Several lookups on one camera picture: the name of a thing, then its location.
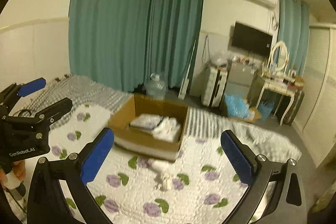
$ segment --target curtain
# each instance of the curtain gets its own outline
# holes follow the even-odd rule
[[[163,73],[170,87],[180,86],[201,25],[203,0],[151,0],[145,75]]]
[[[308,49],[309,7],[300,0],[280,0],[278,41],[284,41],[289,52],[288,69],[297,68],[302,75]]]
[[[71,0],[71,73],[117,90],[144,82],[150,0]]]

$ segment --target flat screen tv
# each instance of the flat screen tv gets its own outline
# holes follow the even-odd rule
[[[236,22],[232,38],[232,46],[248,52],[268,57],[273,36]]]

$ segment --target wardrobe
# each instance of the wardrobe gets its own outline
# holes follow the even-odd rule
[[[310,26],[302,75],[305,97],[294,120],[316,166],[336,156],[336,25]]]

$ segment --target black suitcase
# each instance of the black suitcase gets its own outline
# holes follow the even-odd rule
[[[303,97],[305,96],[305,93],[303,90],[297,89],[294,95],[294,102],[291,106],[291,108],[288,110],[286,116],[283,119],[283,124],[287,124],[289,126],[292,125],[292,122],[300,108],[300,105],[302,103]],[[277,117],[279,121],[282,118],[282,115],[284,114],[286,108],[288,107],[288,104],[290,102],[290,97],[288,96],[283,96],[283,100],[279,106],[279,109],[277,111]]]

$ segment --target white quilt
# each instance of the white quilt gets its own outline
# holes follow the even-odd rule
[[[110,111],[103,107],[81,105],[65,125],[50,132],[51,151],[47,158],[58,160],[80,152],[106,126],[109,117]],[[245,127],[234,125],[233,130]],[[237,137],[259,154],[259,143],[253,141],[252,132],[250,136],[239,133]],[[36,161],[37,158],[27,160],[27,166],[31,166],[27,169],[33,170]],[[247,189],[223,153],[219,138],[185,137],[170,171],[175,176],[175,189],[157,190],[157,174],[148,168],[147,159],[114,146],[95,180],[87,186],[115,224],[222,223]],[[70,210],[83,222],[66,183],[61,181],[61,185]]]

